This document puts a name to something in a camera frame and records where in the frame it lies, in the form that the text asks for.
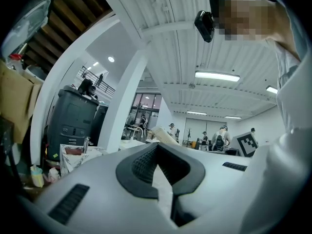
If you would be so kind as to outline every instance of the man in white shirt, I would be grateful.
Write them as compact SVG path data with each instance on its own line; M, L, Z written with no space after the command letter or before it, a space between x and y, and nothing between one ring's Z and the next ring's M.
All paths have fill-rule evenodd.
M167 132L174 140L176 140L176 127L173 123L170 124L170 132Z

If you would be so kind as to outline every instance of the recessed ceiling light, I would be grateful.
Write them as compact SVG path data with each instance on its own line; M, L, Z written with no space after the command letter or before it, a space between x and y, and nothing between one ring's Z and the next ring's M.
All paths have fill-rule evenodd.
M188 114L194 114L194 115L207 115L206 113L200 113L200 112L193 112L193 111L187 111Z
M275 93L275 94L277 94L277 92L278 92L278 90L276 88L273 88L272 86L268 86L267 91Z
M230 119L242 119L242 117L237 117L237 116L225 116L225 118L230 118Z
M229 81L238 81L240 76L230 75L230 74L222 74L216 72L205 72L205 71L196 71L196 78L210 78L210 79L218 79L218 80L229 80Z

